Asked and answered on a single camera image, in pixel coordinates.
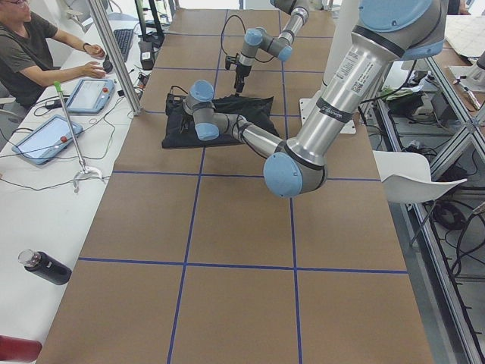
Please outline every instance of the black thermos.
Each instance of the black thermos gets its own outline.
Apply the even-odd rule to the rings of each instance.
[[[19,254],[18,261],[26,271],[31,271],[53,284],[61,285],[69,281],[71,270],[44,252],[25,249]]]

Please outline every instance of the white table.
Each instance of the white table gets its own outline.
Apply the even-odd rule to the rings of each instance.
[[[113,29],[133,28],[136,22],[115,21]],[[85,40],[100,43],[95,26],[86,33]],[[85,64],[93,59],[86,53],[73,51],[63,68]],[[133,82],[138,77],[140,67],[139,48],[136,35],[127,60],[128,71]],[[116,80],[114,72],[108,77]],[[62,89],[68,94],[77,80],[63,83]],[[49,87],[40,99],[56,95],[54,87]],[[72,116],[72,120],[87,129],[93,118],[100,118],[119,99],[115,93],[100,115]],[[36,117],[31,111],[20,127],[34,129],[52,115],[62,115],[62,109],[49,112],[44,117]],[[109,176],[124,138],[127,135],[133,113],[126,99],[120,101],[116,109],[107,116],[115,127],[107,155],[101,160],[87,159],[87,165],[101,169],[103,176]],[[79,138],[84,156],[101,157],[108,146],[113,128],[104,121],[99,122]],[[15,133],[11,141],[16,143],[26,136]],[[0,155],[12,155],[8,143]],[[69,160],[54,160],[37,167],[19,156],[0,158],[0,173],[5,180],[16,184],[42,188],[72,180],[80,170],[74,145],[67,147],[59,157],[73,157]],[[58,309],[67,285],[56,286],[23,269],[17,256],[24,249],[41,250],[70,268],[74,268],[83,246],[96,209],[105,191],[106,183],[99,179],[80,182],[80,190],[75,194],[73,184],[68,183],[40,192],[12,186],[0,181],[2,197],[0,231],[2,232],[2,254],[0,255],[0,335],[23,337],[44,342],[52,320]]]

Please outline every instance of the blue and white device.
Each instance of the blue and white device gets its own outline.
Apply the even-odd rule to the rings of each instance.
[[[113,80],[83,78],[66,102],[67,110],[75,114],[98,114],[114,92]]]
[[[43,165],[65,149],[73,138],[66,118],[54,115],[32,133],[23,138],[12,150],[34,165]],[[79,124],[72,123],[76,135],[83,131]]]

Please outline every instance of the robotic arm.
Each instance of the robotic arm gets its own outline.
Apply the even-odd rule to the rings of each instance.
[[[398,59],[439,53],[444,42],[447,0],[361,0],[352,47],[317,100],[298,135],[282,140],[240,115],[214,112],[214,89],[197,81],[184,108],[193,115],[201,140],[229,133],[263,155],[264,180],[281,197],[319,188],[327,178],[325,154],[352,118],[384,66]]]
[[[241,54],[236,55],[236,57],[226,57],[227,70],[230,69],[232,64],[236,65],[236,80],[234,82],[236,94],[243,91],[244,78],[251,73],[258,50],[262,49],[285,62],[293,52],[291,45],[295,41],[296,34],[308,20],[308,0],[270,1],[274,7],[291,15],[291,17],[277,38],[270,36],[262,27],[248,29],[244,36]]]

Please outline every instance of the red cup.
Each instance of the red cup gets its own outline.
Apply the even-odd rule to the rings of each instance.
[[[42,344],[38,341],[0,335],[0,361],[33,362],[41,349]]]

